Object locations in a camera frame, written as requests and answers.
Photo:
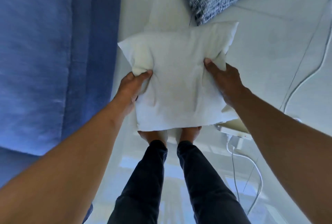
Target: black pants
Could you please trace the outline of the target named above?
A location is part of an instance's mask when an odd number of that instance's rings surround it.
[[[177,154],[196,223],[250,224],[234,194],[196,146],[183,141]],[[151,142],[116,200],[108,224],[157,223],[166,157],[164,144]]]

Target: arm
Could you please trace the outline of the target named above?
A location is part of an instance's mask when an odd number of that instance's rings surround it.
[[[0,223],[81,224],[94,199],[124,117],[152,71],[129,73],[117,95],[77,132],[0,190]]]
[[[306,126],[264,102],[242,85],[238,70],[206,69],[253,136],[284,189],[315,224],[332,223],[332,137]]]

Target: person's left hand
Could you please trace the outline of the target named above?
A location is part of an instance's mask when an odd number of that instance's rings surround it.
[[[149,79],[152,74],[152,70],[148,70],[138,76],[134,76],[134,74],[130,72],[121,80],[118,92],[114,99],[118,100],[125,106],[126,115],[133,110],[143,82],[146,79]]]

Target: dark jeans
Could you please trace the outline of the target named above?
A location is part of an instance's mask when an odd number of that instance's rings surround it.
[[[196,223],[250,224],[234,194],[196,146],[181,142],[177,154]],[[166,157],[164,144],[151,142],[116,200],[108,224],[157,223]]]

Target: blue couch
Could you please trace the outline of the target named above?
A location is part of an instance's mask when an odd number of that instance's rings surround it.
[[[0,187],[110,100],[121,0],[0,0]]]

